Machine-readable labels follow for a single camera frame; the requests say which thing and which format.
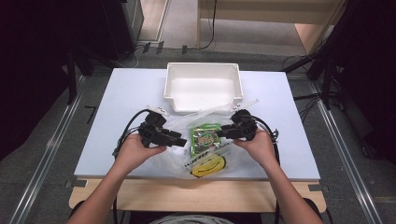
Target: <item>green snack package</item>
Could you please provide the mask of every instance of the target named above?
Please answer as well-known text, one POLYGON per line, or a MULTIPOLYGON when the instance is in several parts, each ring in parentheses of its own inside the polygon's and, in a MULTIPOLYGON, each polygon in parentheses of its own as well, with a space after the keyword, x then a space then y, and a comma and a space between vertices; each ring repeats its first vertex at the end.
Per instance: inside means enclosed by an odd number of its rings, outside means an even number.
POLYGON ((210 147, 221 144, 221 138, 216 131, 221 130, 218 123, 206 123, 191 129, 191 157, 204 152, 210 147))

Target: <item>clear plastic bag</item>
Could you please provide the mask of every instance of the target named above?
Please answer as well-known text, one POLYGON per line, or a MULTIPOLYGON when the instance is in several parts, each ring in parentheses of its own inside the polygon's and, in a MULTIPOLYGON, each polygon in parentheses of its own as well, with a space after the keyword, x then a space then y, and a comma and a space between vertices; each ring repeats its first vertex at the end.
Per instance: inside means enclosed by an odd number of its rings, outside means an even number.
POLYGON ((244 150, 232 147, 233 140, 216 136, 221 125, 233 123, 230 120, 234 114, 232 108, 233 105, 211 108, 165 123, 165 129, 181 133, 187 143, 184 147, 169 147, 151 161, 182 179, 227 172, 244 150))

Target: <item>floor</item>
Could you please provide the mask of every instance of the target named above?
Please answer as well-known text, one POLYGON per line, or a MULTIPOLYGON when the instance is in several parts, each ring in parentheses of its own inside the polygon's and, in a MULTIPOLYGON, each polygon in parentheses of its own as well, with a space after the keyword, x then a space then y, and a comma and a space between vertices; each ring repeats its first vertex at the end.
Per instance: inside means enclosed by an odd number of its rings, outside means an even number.
MULTIPOLYGON (((190 21, 186 25, 179 24, 179 30, 171 23, 180 21, 180 18, 185 18, 192 13, 191 10, 182 10, 182 8, 191 7, 193 5, 191 2, 193 1, 169 0, 169 8, 160 34, 160 40, 163 40, 164 46, 169 49, 164 49, 162 53, 156 53, 155 48, 146 53, 139 50, 119 64, 124 67, 166 68, 169 62, 219 62, 238 63, 241 70, 279 71, 284 66, 298 61, 303 53, 296 33, 287 24, 267 24, 269 32, 266 36, 269 39, 266 39, 265 43, 260 44, 254 41, 244 43, 243 40, 247 36, 244 32, 251 31, 237 32, 240 36, 222 43, 222 38, 226 36, 221 34, 222 28, 219 28, 215 35, 216 42, 210 50, 188 50, 186 54, 182 54, 180 49, 182 45, 193 47, 196 44, 194 38, 196 23, 190 21)), ((202 21, 203 27, 206 24, 208 27, 207 21, 202 21)), ((206 36, 204 40, 207 41, 209 37, 210 35, 206 36)), ((93 63, 95 73, 92 77, 84 77, 81 81, 83 91, 76 104, 74 116, 69 120, 64 136, 58 142, 59 146, 44 175, 41 188, 35 195, 35 200, 28 206, 25 223, 64 223, 70 214, 68 199, 72 189, 67 188, 65 183, 74 178, 73 173, 79 155, 92 126, 92 119, 90 119, 92 107, 99 106, 111 74, 111 69, 99 63, 93 63)), ((304 72, 305 69, 300 68, 293 73, 303 74, 304 72)), ((289 82, 294 96, 312 92, 312 84, 304 76, 290 76, 289 82)), ((43 155, 46 154, 48 142, 57 130, 60 121, 63 120, 64 111, 68 109, 66 102, 67 91, 59 97, 48 114, 39 122, 25 144, 0 161, 0 191, 2 192, 0 223, 8 223, 15 215, 14 212, 25 188, 32 180, 43 155)), ((310 100, 296 101, 296 106, 299 111, 302 111, 309 102, 310 100)), ((384 159, 370 160, 363 156, 361 144, 347 116, 334 102, 331 110, 332 117, 347 147, 347 153, 353 159, 354 167, 359 171, 358 177, 373 200, 375 210, 369 212, 377 212, 371 215, 380 217, 373 222, 363 208, 362 199, 364 198, 357 196, 358 190, 351 179, 350 167, 344 163, 342 150, 340 151, 339 146, 334 143, 329 124, 323 118, 323 114, 326 112, 323 112, 320 104, 315 105, 304 121, 304 128, 318 164, 321 175, 320 184, 332 217, 329 214, 322 214, 324 222, 396 223, 395 164, 384 159)), ((273 214, 262 214, 263 223, 272 223, 273 220, 273 214)))

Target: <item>person's right hand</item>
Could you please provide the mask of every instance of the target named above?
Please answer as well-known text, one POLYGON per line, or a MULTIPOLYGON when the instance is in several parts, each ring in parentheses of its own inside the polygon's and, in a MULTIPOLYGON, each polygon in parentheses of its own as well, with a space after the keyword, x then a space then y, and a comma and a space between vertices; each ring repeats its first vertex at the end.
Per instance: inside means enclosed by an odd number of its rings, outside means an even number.
POLYGON ((261 166, 264 166, 268 161, 275 160, 274 144, 271 140, 268 132, 261 129, 257 129, 256 135, 251 141, 242 141, 240 139, 234 139, 233 142, 244 148, 248 154, 258 162, 261 166))

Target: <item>hand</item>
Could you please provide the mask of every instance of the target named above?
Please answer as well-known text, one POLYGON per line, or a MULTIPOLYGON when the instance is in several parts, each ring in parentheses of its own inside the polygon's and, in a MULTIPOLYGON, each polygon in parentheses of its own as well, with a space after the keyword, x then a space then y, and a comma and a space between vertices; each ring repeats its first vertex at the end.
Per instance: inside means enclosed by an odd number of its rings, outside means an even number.
POLYGON ((130 134, 122 144, 114 166, 118 167, 124 175, 128 175, 148 158, 165 150, 166 147, 144 147, 139 134, 130 134))
POLYGON ((233 142, 244 148, 248 154, 261 166, 271 160, 275 160, 274 144, 268 132, 257 129, 256 135, 251 141, 235 139, 233 142))

